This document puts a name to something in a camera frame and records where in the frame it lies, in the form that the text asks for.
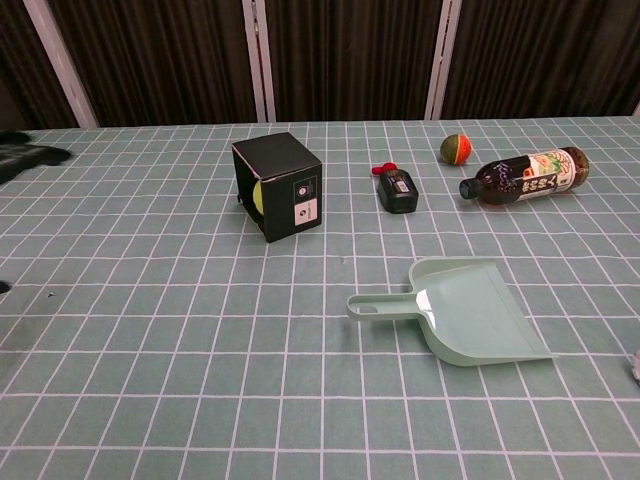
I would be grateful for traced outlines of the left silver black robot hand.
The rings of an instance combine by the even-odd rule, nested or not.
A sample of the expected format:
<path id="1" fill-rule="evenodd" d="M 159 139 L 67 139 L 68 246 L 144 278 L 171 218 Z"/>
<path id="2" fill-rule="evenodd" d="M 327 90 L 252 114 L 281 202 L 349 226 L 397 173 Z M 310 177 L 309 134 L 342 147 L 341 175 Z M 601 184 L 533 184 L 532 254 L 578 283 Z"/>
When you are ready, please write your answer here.
<path id="1" fill-rule="evenodd" d="M 20 131 L 1 131 L 1 184 L 5 184 L 23 171 L 41 166 L 57 166 L 69 160 L 68 150 L 30 144 L 31 136 Z"/>

